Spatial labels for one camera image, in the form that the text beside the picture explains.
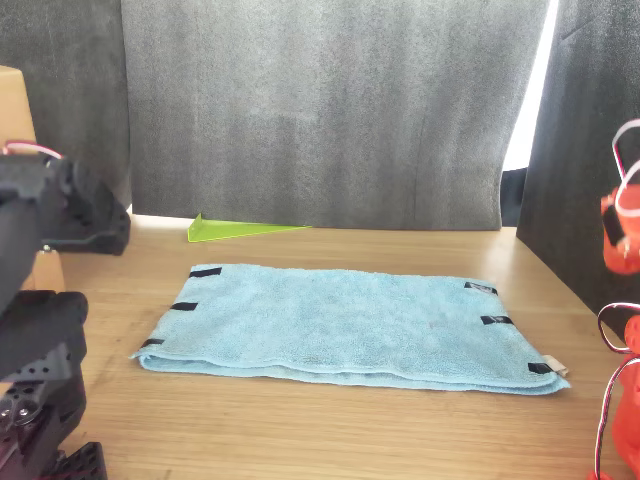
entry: wooden table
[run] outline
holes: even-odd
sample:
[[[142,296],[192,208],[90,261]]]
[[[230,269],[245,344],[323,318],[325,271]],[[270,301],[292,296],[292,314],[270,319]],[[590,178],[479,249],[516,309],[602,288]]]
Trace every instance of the wooden table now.
[[[122,257],[63,256],[69,290],[90,304],[89,403],[63,447],[102,442],[111,480],[586,478],[603,389],[621,358],[513,229],[308,229],[188,244],[183,226],[141,221]],[[573,388],[525,397],[143,370],[127,357],[199,263],[488,280],[524,336],[571,369]],[[632,478],[610,434],[603,465],[616,480]]]

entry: folded towel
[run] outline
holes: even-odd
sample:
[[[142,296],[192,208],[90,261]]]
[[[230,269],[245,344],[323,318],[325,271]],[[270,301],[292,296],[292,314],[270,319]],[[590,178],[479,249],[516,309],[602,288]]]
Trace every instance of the folded towel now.
[[[148,369],[540,395],[569,384],[495,288],[455,277],[198,265],[133,357]]]

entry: green triangle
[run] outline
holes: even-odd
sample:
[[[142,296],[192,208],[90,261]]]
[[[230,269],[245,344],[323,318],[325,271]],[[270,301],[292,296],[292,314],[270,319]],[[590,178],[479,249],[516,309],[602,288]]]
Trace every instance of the green triangle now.
[[[205,220],[199,213],[189,227],[189,242],[208,242],[223,238],[246,237],[262,233],[286,232],[311,227],[290,227],[286,225],[270,225],[267,223],[227,222],[224,220]]]

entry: white wire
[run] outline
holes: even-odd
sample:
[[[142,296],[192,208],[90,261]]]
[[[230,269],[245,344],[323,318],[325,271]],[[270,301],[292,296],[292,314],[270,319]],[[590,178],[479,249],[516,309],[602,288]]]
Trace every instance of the white wire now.
[[[38,145],[35,143],[29,143],[29,142],[7,142],[4,145],[4,148],[2,149],[3,153],[6,155],[7,153],[9,153],[9,151],[11,150],[34,150],[36,152],[40,152],[40,153],[44,153],[46,155],[50,155],[54,158],[57,158],[58,160],[60,160],[62,158],[62,155],[60,155],[58,152],[56,152],[55,150],[52,150],[50,148],[47,147],[43,147],[42,145]]]
[[[632,358],[627,363],[624,363],[622,366],[618,367],[614,374],[609,379],[607,383],[607,388],[604,391],[604,397],[602,398],[602,410],[600,413],[600,422],[598,423],[598,435],[596,436],[596,448],[595,448],[595,474],[596,479],[600,480],[600,452],[602,449],[602,436],[604,434],[604,427],[607,423],[608,411],[609,411],[609,402],[611,401],[611,394],[613,392],[613,384],[616,379],[622,373],[622,370],[627,368],[629,365],[634,365],[636,363],[640,363],[640,358]]]
[[[640,161],[633,164],[633,167],[631,167],[627,175],[625,175],[625,177],[622,179],[622,183],[620,184],[618,193],[616,193],[616,200],[614,202],[614,205],[616,207],[616,212],[618,212],[619,215],[622,215],[624,217],[632,217],[632,218],[640,217],[640,208],[634,208],[632,210],[629,210],[626,208],[622,208],[620,206],[620,195],[622,195],[622,192],[624,192],[627,189],[629,180],[631,180],[631,177],[633,177],[636,173],[638,173],[638,170],[640,170]]]
[[[616,353],[631,353],[632,350],[630,348],[616,347],[613,343],[611,343],[611,341],[607,338],[607,334],[604,333],[604,329],[602,328],[602,319],[600,318],[600,315],[602,315],[602,312],[604,312],[605,310],[607,310],[609,308],[618,308],[618,307],[628,308],[628,309],[640,312],[640,305],[638,305],[636,303],[615,302],[615,303],[610,303],[609,305],[605,305],[598,312],[598,329],[600,330],[600,334],[602,335],[602,339],[607,344],[609,349],[613,350]]]
[[[620,137],[627,131],[632,128],[640,127],[640,118],[636,118],[635,120],[629,120],[627,123],[622,125],[620,129],[616,132],[613,137],[613,141],[611,142],[611,149],[613,150],[613,156],[616,159],[616,167],[618,167],[618,173],[620,174],[620,179],[624,179],[624,168],[622,167],[622,160],[620,160],[620,156],[618,155],[618,150],[616,149],[616,145]]]

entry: gray foam backdrop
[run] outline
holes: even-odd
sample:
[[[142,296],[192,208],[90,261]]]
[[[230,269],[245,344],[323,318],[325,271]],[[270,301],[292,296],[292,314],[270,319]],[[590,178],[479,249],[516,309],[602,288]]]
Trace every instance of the gray foam backdrop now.
[[[0,1],[0,64],[22,70],[38,141],[88,163],[128,204],[120,0]]]
[[[547,5],[123,0],[134,211],[499,228]]]
[[[600,197],[620,184],[611,140],[640,116],[638,32],[637,0],[560,3],[518,225],[518,237],[594,312],[640,299],[640,275],[604,265],[600,216]],[[639,157],[638,133],[619,145],[627,170]],[[622,336],[619,313],[605,322]]]

